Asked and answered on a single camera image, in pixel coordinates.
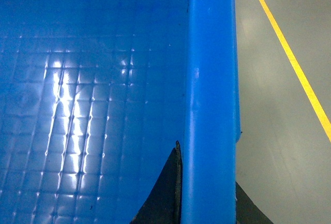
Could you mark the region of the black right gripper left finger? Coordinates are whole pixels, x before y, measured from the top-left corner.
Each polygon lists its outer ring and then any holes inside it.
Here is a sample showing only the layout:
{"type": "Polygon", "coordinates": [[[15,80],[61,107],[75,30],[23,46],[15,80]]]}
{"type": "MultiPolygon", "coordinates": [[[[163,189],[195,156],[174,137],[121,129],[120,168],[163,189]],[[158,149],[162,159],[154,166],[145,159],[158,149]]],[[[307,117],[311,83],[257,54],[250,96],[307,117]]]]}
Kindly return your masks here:
{"type": "Polygon", "coordinates": [[[180,223],[183,162],[180,143],[168,156],[146,201],[131,223],[180,223]]]}

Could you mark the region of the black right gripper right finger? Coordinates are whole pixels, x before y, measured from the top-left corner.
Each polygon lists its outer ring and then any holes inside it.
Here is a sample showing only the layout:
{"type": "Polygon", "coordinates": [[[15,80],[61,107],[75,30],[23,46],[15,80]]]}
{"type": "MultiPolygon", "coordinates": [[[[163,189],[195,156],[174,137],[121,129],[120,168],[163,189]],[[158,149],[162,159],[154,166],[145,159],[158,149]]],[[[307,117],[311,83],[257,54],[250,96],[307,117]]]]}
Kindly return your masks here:
{"type": "Polygon", "coordinates": [[[236,182],[236,223],[273,224],[236,182]]]}

